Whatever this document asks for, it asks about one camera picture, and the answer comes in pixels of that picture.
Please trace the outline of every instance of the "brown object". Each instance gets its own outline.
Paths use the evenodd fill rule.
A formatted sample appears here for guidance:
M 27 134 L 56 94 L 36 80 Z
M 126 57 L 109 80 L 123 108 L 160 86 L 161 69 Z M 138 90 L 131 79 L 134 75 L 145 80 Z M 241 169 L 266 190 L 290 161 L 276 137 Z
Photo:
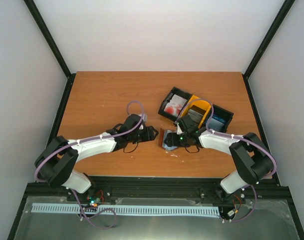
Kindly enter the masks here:
M 173 86 L 233 112 L 228 133 L 258 134 L 240 72 L 78 72 L 58 134 L 66 139 L 99 135 L 125 121 L 125 108 L 131 100 L 143 103 L 147 126 L 174 130 L 172 121 L 157 114 Z M 130 112 L 140 113 L 139 106 L 133 104 Z M 166 153 L 157 146 L 158 137 L 140 143 L 130 154 L 120 150 L 89 157 L 78 162 L 75 169 L 99 176 L 205 178 L 223 178 L 235 170 L 232 157 L 225 153 L 201 149 L 192 154 L 184 148 Z M 134 147 L 129 144 L 126 151 Z

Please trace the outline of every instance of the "gray wall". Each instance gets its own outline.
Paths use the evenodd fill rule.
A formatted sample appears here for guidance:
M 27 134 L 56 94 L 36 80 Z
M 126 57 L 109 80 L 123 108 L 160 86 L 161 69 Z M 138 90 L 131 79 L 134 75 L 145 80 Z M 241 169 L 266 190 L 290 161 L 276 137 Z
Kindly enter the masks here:
M 0 1 L 0 240 L 33 181 L 65 81 L 24 2 Z
M 250 77 L 282 185 L 304 228 L 304 0 L 293 5 Z
M 71 71 L 244 71 L 284 0 L 36 0 Z

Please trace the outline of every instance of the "black frame bar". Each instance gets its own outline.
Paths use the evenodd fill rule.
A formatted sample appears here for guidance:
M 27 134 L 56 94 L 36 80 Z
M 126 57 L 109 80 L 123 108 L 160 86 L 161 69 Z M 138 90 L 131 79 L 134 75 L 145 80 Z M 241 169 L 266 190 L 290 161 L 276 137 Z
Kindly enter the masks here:
M 27 5 L 28 9 L 30 10 L 35 22 L 40 28 L 44 38 L 46 39 L 48 45 L 50 46 L 53 54 L 55 55 L 58 63 L 60 64 L 63 72 L 67 77 L 67 83 L 64 89 L 64 93 L 59 108 L 57 110 L 54 124 L 48 139 L 48 143 L 49 143 L 58 133 L 76 74 L 75 73 L 71 74 L 71 72 L 69 71 L 34 1 L 24 0 L 24 2 Z M 250 103 L 253 109 L 253 113 L 259 129 L 259 133 L 261 135 L 261 139 L 263 143 L 267 147 L 268 147 L 268 143 L 267 143 L 266 135 L 255 105 L 255 101 L 248 80 L 253 70 L 255 69 L 257 63 L 264 54 L 266 48 L 268 47 L 269 43 L 271 42 L 272 38 L 274 37 L 277 29 L 280 27 L 285 16 L 287 15 L 292 5 L 294 4 L 294 2 L 295 0 L 284 1 L 281 9 L 279 10 L 267 34 L 265 35 L 260 47 L 255 53 L 246 72 L 243 74 L 244 84 L 250 99 Z M 132 194 L 133 195 L 132 197 L 135 198 L 139 198 L 139 197 L 149 198 L 157 195 L 160 198 L 164 197 L 164 198 L 190 199 L 192 197 L 194 199 L 198 199 L 201 198 L 200 197 L 201 189 L 211 188 L 215 184 L 221 181 L 221 179 L 219 178 L 162 178 L 162 177 L 137 178 L 137 177 L 97 177 L 97 176 L 93 176 L 91 178 L 94 182 L 96 182 L 97 185 L 111 189 L 111 196 L 110 196 L 111 201 L 113 201 L 113 198 L 115 199 L 126 196 L 130 197 L 131 194 L 129 194 L 129 192 L 134 193 Z M 167 191 L 164 191 L 164 188 L 170 190 L 169 192 L 171 193 L 171 195 L 166 194 Z M 304 230 L 302 228 L 299 216 L 297 214 L 290 190 L 288 187 L 280 186 L 280 182 L 277 174 L 274 175 L 274 179 L 265 179 L 260 181 L 260 184 L 256 185 L 255 188 L 257 194 L 260 195 L 262 199 L 274 199 L 274 200 L 278 199 L 278 200 L 286 200 L 288 202 L 299 237 L 300 239 L 304 240 Z M 244 194 L 248 199 L 254 198 L 251 189 L 246 189 L 244 191 Z M 13 226 L 9 233 L 8 240 L 12 240 L 15 237 L 16 229 L 18 227 L 22 215 L 22 211 L 26 203 L 26 198 L 28 196 L 65 196 L 66 197 L 68 196 L 68 194 L 67 194 L 67 190 L 64 187 L 50 188 L 45 183 L 28 183 L 21 204 L 17 211 L 17 215 L 13 222 Z M 214 203 L 214 205 L 218 207 L 229 206 L 227 203 L 222 203 L 222 204 Z

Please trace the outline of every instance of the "robotic arm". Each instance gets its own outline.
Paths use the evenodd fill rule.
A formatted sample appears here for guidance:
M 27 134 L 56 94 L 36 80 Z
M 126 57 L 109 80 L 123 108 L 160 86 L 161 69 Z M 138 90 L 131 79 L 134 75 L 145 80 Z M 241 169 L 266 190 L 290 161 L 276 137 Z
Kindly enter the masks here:
M 60 155 L 54 155 L 43 163 L 39 170 L 39 177 L 50 187 L 64 186 L 79 193 L 86 192 L 92 183 L 85 174 L 73 170 L 74 165 L 82 159 L 96 154 L 124 149 L 129 143 L 138 144 L 154 140 L 158 131 L 152 126 L 145 125 L 146 118 L 144 115 L 144 121 L 141 122 L 140 126 L 131 130 L 141 119 L 139 115 L 131 114 L 123 124 L 118 124 L 97 137 L 91 137 L 93 140 L 66 140 L 62 136 L 54 138 L 35 161 L 36 167 L 39 167 L 56 150 L 67 145 L 70 146 L 61 151 Z
M 273 162 L 266 154 L 269 151 L 255 133 L 236 135 L 232 138 L 226 136 L 229 135 L 215 134 L 205 127 L 198 129 L 191 117 L 186 115 L 178 119 L 178 131 L 167 134 L 164 140 L 169 147 L 196 146 L 198 150 L 199 148 L 215 149 L 232 156 L 236 171 L 220 182 L 225 192 L 218 196 L 220 199 L 224 198 L 222 195 L 230 195 L 240 188 L 257 183 L 274 168 Z M 259 149 L 245 141 L 254 143 Z

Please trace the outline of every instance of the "white slotted strip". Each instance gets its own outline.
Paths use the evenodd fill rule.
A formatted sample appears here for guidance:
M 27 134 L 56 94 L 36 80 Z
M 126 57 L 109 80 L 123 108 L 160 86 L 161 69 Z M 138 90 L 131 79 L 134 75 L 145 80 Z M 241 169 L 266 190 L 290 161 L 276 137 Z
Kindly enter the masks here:
M 218 218 L 219 211 L 216 206 L 139 206 L 139 205 L 100 205 L 98 209 L 89 209 L 87 214 L 95 214 L 103 209 L 113 209 L 120 216 L 198 216 Z M 80 212 L 77 204 L 61 203 L 33 203 L 32 213 L 76 214 Z M 112 215 L 109 210 L 103 215 Z

